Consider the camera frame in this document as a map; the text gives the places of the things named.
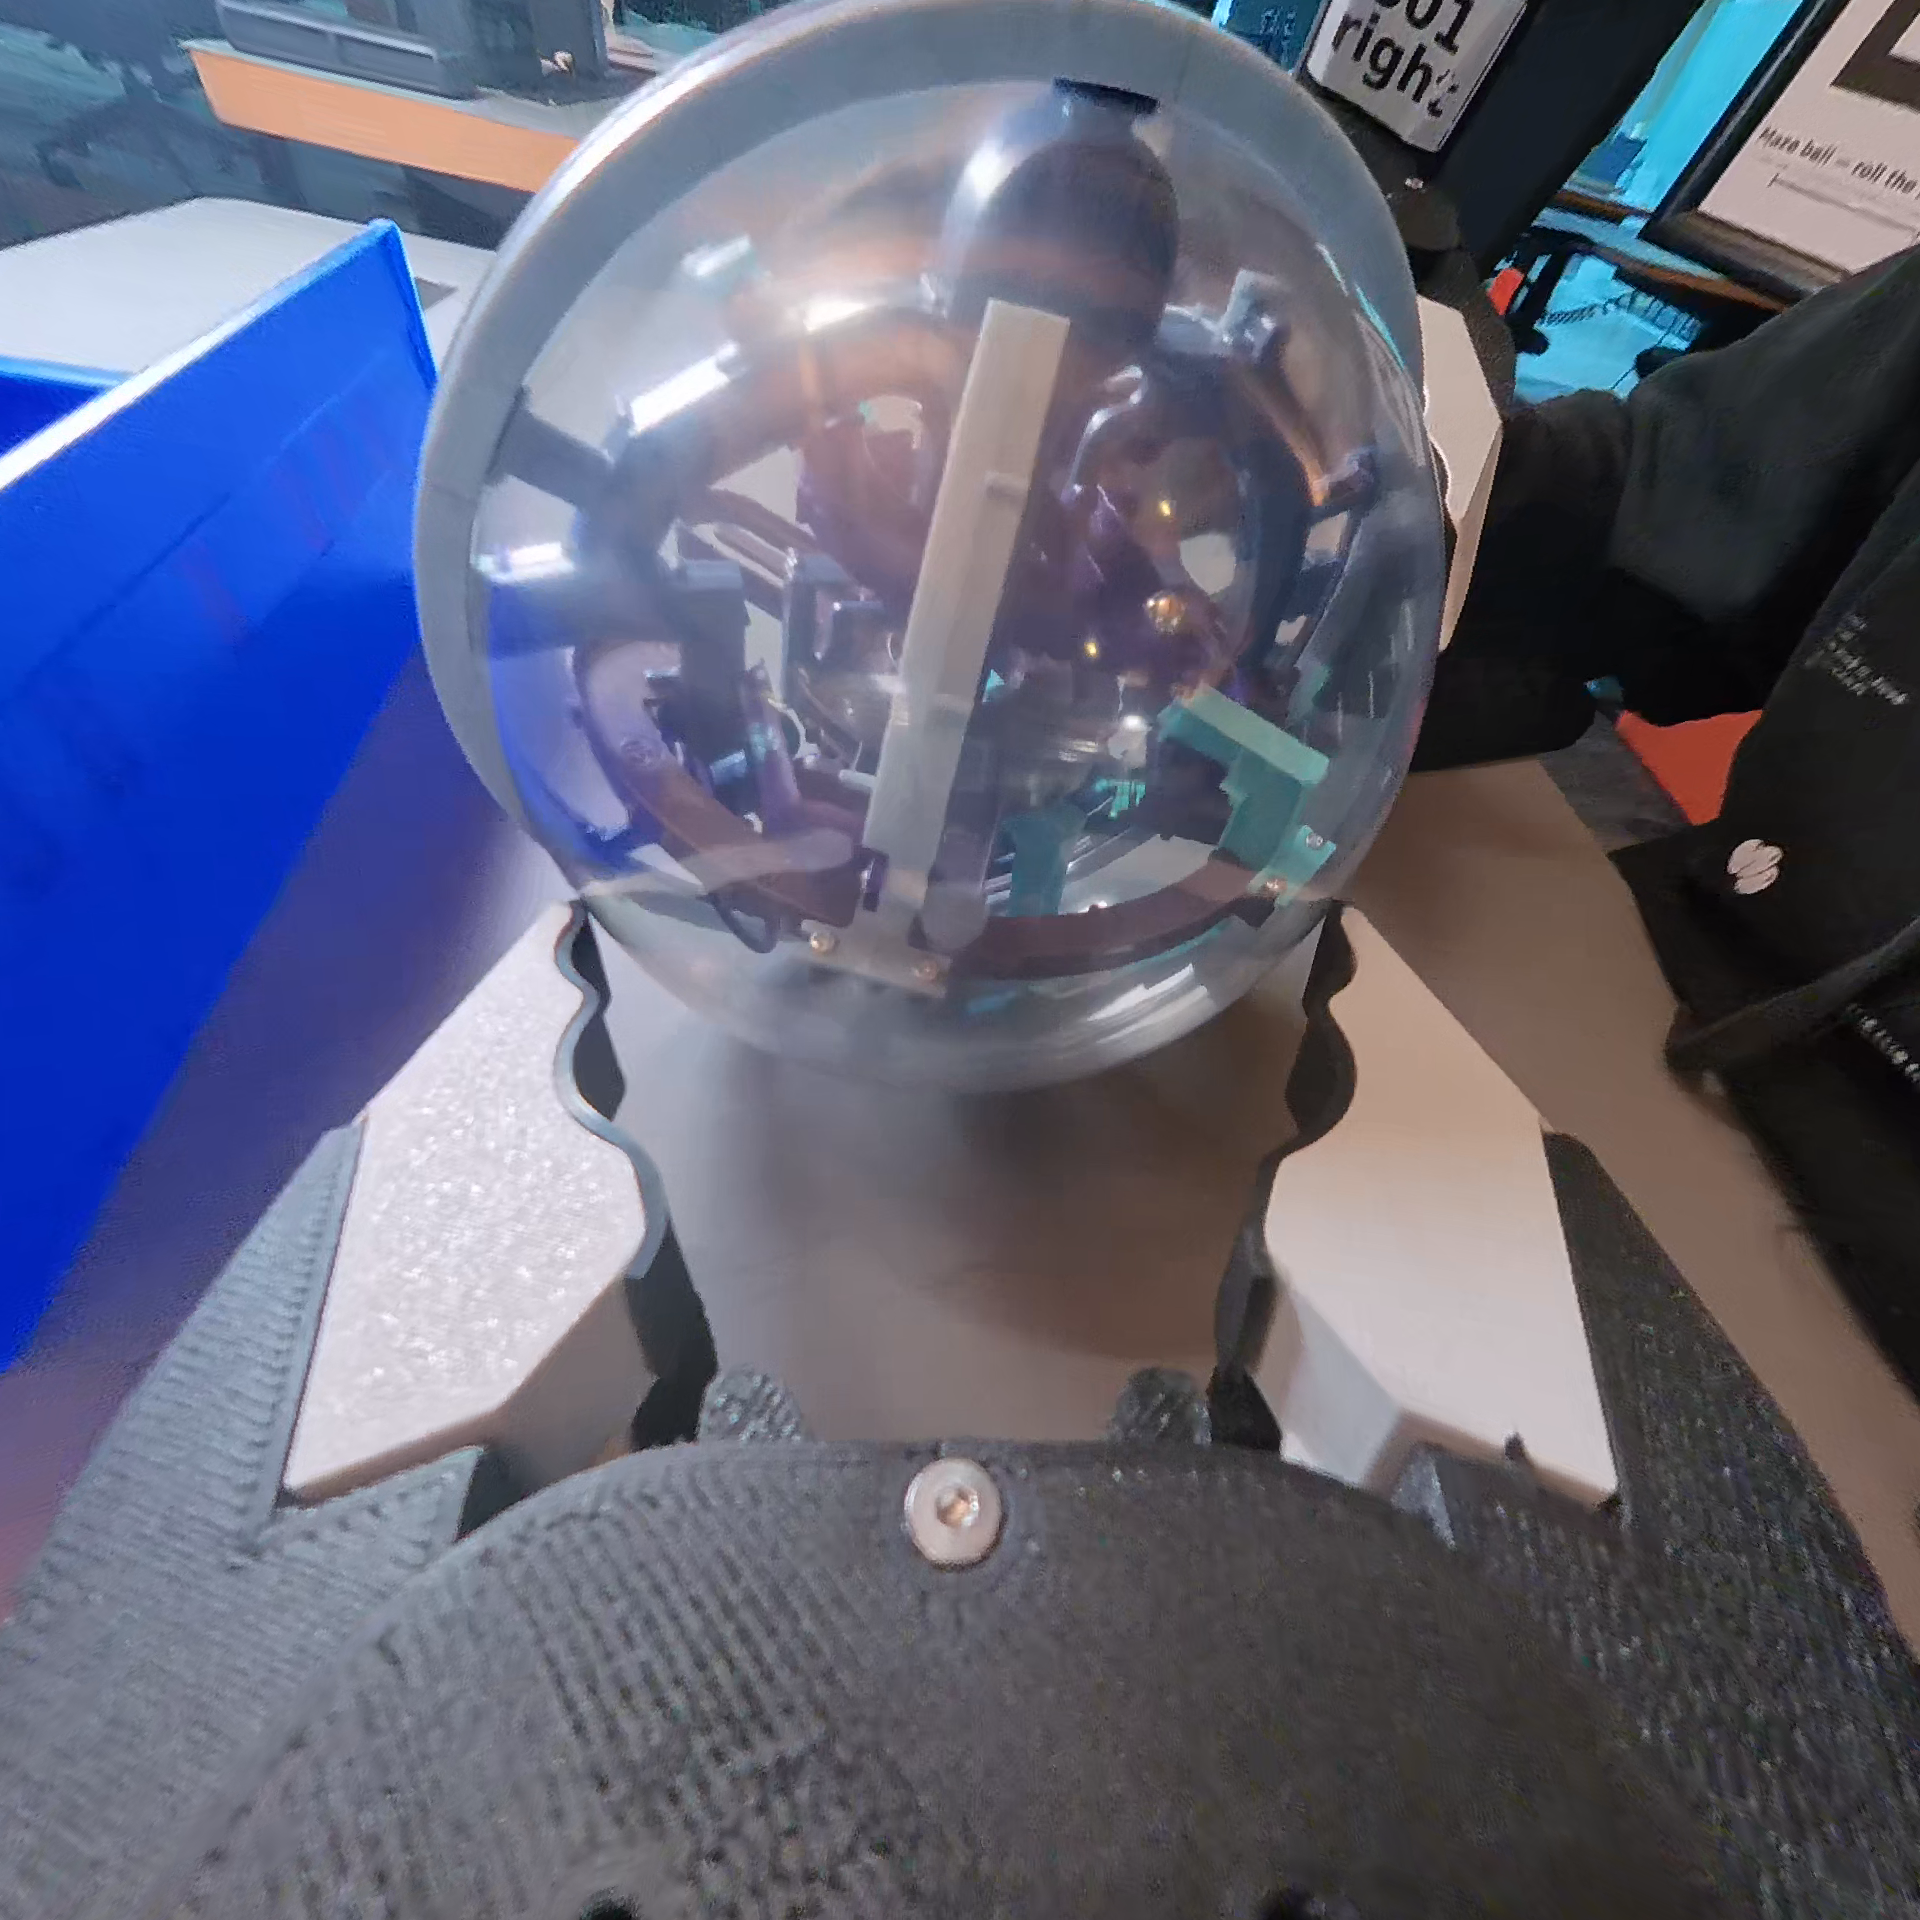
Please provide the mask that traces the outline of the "clear maze ball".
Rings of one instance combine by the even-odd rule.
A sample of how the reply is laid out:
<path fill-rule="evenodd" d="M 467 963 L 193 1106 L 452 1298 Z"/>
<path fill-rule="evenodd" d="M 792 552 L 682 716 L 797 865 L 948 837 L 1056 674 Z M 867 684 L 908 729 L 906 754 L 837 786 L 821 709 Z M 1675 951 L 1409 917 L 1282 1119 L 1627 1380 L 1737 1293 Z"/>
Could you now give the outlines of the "clear maze ball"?
<path fill-rule="evenodd" d="M 1243 1000 L 1472 570 L 1386 193 L 1167 4 L 789 4 L 620 103 L 442 373 L 424 652 L 691 1013 L 1064 1085 Z"/>

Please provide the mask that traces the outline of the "black framed instruction sign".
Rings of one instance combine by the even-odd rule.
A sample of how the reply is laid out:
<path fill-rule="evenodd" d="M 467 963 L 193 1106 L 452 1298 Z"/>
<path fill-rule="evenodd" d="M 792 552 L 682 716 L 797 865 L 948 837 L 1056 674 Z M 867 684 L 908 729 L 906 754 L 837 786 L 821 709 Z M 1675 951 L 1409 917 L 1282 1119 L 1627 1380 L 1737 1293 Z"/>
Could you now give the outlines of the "black framed instruction sign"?
<path fill-rule="evenodd" d="M 1803 4 L 1642 236 L 1781 299 L 1915 250 L 1919 4 Z"/>

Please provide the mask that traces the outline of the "blue plastic bin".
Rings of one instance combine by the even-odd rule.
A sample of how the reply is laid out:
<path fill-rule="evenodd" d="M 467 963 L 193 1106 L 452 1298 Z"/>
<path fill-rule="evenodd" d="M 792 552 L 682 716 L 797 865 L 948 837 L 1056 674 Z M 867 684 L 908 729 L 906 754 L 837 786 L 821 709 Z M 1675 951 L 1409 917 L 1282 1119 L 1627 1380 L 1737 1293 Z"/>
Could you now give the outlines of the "blue plastic bin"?
<path fill-rule="evenodd" d="M 4 255 L 4 1380 L 175 1333 L 523 917 L 417 469 L 489 255 L 201 202 Z"/>

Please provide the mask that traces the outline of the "person's right forearm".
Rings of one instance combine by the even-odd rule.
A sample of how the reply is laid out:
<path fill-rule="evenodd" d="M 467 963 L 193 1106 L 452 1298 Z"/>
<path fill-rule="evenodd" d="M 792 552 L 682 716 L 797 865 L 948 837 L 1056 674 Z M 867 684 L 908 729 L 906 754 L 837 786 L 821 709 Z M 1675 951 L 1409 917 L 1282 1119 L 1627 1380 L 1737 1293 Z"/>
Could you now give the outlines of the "person's right forearm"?
<path fill-rule="evenodd" d="M 1561 752 L 1595 684 L 1660 727 L 1762 709 L 1915 553 L 1915 476 L 1915 250 L 1627 395 L 1519 409 L 1412 771 Z"/>

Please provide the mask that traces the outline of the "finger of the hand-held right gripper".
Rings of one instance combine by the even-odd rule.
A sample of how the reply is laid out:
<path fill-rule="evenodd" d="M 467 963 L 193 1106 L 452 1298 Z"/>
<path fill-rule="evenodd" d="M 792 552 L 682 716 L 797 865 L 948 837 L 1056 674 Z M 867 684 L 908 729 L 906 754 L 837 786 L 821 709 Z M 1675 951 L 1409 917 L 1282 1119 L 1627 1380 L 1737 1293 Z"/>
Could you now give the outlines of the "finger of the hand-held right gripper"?
<path fill-rule="evenodd" d="M 1471 586 L 1495 492 L 1505 421 L 1466 319 L 1426 296 L 1420 296 L 1417 313 L 1424 423 L 1455 537 L 1448 586 Z"/>

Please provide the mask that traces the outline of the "wood-edged table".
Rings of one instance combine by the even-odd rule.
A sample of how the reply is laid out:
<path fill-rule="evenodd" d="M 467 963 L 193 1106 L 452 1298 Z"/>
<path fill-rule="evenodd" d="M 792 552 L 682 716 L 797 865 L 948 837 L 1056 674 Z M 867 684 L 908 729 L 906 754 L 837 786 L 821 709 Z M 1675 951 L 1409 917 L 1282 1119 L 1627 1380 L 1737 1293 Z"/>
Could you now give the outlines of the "wood-edged table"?
<path fill-rule="evenodd" d="M 495 91 L 448 101 L 241 53 L 223 40 L 193 40 L 185 51 L 229 128 L 522 194 L 536 194 L 617 108 Z"/>

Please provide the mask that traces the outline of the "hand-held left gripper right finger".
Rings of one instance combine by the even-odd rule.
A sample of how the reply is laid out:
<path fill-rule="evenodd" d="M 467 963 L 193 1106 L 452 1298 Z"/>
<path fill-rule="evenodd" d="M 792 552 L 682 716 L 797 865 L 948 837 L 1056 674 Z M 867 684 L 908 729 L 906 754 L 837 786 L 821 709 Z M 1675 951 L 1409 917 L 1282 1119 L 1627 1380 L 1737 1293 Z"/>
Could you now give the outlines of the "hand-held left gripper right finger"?
<path fill-rule="evenodd" d="M 1547 1129 L 1356 908 L 1303 975 L 1287 1137 L 1216 1297 L 1216 1411 L 1387 1497 L 1420 1449 L 1618 1496 Z"/>

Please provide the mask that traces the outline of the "person's black hoodie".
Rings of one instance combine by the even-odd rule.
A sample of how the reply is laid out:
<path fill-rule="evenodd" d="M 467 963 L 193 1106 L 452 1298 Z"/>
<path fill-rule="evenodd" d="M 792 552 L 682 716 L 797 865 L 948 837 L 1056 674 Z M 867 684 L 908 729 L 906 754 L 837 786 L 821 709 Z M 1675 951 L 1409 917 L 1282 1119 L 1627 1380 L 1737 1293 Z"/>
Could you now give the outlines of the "person's black hoodie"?
<path fill-rule="evenodd" d="M 1715 1082 L 1915 1384 L 1919 589 L 1809 637 L 1712 821 L 1616 858 L 1677 1000 L 1669 1069 Z"/>

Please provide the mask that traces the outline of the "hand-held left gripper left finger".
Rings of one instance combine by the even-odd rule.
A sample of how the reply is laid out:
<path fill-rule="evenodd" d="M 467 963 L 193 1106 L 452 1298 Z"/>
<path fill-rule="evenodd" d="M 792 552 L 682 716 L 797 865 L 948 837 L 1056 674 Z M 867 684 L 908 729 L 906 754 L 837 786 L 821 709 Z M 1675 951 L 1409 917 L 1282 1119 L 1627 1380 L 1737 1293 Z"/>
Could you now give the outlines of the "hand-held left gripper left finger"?
<path fill-rule="evenodd" d="M 617 1123 L 609 975 L 549 908 L 352 1128 L 281 1487 L 299 1501 L 485 1449 L 533 1493 L 692 1437 L 716 1373 L 666 1187 Z"/>

